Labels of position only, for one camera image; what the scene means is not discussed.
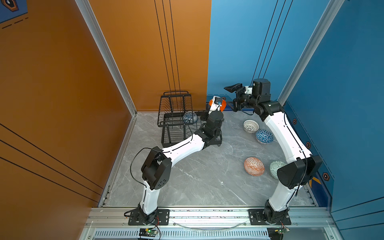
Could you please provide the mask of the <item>blue floral white bowl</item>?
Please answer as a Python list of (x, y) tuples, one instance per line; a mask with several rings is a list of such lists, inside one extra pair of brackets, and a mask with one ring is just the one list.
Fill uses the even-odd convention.
[(185, 124), (195, 124), (198, 121), (198, 116), (194, 112), (186, 112), (183, 115), (183, 122)]

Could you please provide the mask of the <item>red geometric pattern bowl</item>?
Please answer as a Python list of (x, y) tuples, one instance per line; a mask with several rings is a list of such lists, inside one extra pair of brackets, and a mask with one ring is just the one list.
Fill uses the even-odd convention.
[(261, 176), (265, 172), (265, 166), (263, 162), (254, 157), (249, 157), (245, 160), (244, 168), (249, 175), (255, 177)]

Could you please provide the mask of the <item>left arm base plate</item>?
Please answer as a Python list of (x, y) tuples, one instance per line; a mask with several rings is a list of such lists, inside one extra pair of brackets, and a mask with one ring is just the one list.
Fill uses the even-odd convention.
[(169, 209), (156, 209), (153, 213), (147, 215), (140, 208), (125, 213), (128, 218), (129, 226), (156, 225), (167, 226), (170, 219)]

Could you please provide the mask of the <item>green circuit board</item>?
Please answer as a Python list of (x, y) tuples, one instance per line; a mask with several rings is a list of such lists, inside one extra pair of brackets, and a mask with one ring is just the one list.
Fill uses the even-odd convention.
[(284, 234), (289, 233), (291, 230), (287, 227), (282, 228), (267, 228), (270, 240), (283, 240)]
[(139, 230), (138, 238), (140, 240), (153, 240), (158, 236), (158, 234), (158, 230), (141, 228)]

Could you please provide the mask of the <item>left green circuit board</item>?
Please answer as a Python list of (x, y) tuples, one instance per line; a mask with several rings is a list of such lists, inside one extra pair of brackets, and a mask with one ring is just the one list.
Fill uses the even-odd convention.
[(139, 230), (138, 238), (140, 240), (153, 240), (158, 236), (158, 234), (158, 230), (141, 228)]

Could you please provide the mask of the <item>black wire dish rack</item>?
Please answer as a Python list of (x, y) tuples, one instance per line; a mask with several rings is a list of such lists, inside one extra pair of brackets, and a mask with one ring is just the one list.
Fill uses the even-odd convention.
[[(188, 91), (169, 91), (161, 96), (158, 127), (162, 128), (162, 145), (164, 148), (176, 145), (194, 134), (200, 127), (205, 127), (209, 113), (223, 111), (226, 108), (226, 98), (214, 96), (206, 105), (205, 110), (194, 111), (192, 95)], [(198, 116), (195, 124), (185, 124), (183, 115), (194, 112)], [(222, 144), (222, 131), (209, 132), (214, 138), (211, 144)]]

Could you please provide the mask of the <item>aluminium front rail frame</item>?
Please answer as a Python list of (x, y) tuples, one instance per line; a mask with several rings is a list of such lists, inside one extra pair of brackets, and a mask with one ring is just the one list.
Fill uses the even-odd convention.
[(248, 210), (257, 207), (165, 207), (167, 226), (129, 226), (125, 213), (133, 208), (93, 208), (80, 235), (81, 240), (139, 240), (141, 228), (159, 231), (154, 240), (270, 240), (267, 228), (287, 227), (283, 240), (341, 240), (336, 223), (326, 208), (292, 207), (292, 224), (250, 223)]

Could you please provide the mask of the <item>blue dotted pattern bowl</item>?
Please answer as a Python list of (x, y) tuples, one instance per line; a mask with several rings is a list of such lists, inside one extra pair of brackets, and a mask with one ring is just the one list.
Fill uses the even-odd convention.
[(259, 129), (256, 133), (256, 139), (257, 141), (260, 143), (260, 144), (270, 144), (274, 141), (274, 135), (268, 131), (268, 130), (264, 130), (264, 129)]

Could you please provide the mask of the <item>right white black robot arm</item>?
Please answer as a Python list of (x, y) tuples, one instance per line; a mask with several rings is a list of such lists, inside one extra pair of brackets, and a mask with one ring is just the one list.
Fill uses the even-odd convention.
[(266, 79), (256, 79), (247, 87), (238, 83), (224, 89), (236, 96), (233, 111), (251, 108), (267, 125), (283, 150), (287, 164), (278, 169), (279, 183), (273, 195), (266, 201), (263, 216), (270, 225), (280, 224), (287, 218), (289, 203), (299, 189), (311, 180), (323, 163), (302, 143), (292, 128), (283, 106), (273, 101), (270, 94), (271, 83)]

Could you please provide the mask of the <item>white lattice pattern bowl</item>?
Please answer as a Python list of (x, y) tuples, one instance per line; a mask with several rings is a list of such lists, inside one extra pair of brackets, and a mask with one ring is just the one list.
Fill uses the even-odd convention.
[(245, 120), (243, 127), (244, 130), (249, 134), (254, 134), (260, 129), (259, 124), (254, 120)]

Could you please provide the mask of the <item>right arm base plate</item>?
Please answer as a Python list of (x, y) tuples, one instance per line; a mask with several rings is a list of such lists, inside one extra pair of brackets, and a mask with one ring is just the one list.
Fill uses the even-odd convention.
[(288, 209), (281, 212), (269, 211), (267, 209), (249, 209), (250, 223), (253, 226), (258, 225), (280, 225), (289, 226), (292, 224), (288, 214)]

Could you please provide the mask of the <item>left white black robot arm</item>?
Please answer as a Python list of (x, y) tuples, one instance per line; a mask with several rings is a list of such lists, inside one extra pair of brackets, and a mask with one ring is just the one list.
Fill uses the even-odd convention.
[(223, 112), (212, 111), (206, 122), (186, 140), (168, 148), (151, 149), (141, 168), (145, 187), (138, 205), (139, 214), (146, 223), (151, 223), (156, 218), (160, 189), (168, 183), (172, 167), (193, 153), (211, 145), (222, 144), (223, 121)]

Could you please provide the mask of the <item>green geometric pattern bowl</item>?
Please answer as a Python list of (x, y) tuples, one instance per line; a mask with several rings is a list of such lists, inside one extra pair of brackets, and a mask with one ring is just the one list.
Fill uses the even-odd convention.
[(271, 173), (271, 176), (278, 180), (278, 169), (286, 166), (287, 163), (285, 162), (282, 162), (282, 161), (273, 161), (271, 164), (270, 164), (270, 173)]

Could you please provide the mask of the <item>right green circuit board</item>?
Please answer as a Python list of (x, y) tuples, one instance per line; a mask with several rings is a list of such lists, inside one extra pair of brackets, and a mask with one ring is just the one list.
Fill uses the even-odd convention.
[(283, 240), (284, 234), (289, 233), (291, 230), (287, 227), (282, 228), (267, 228), (270, 240)]

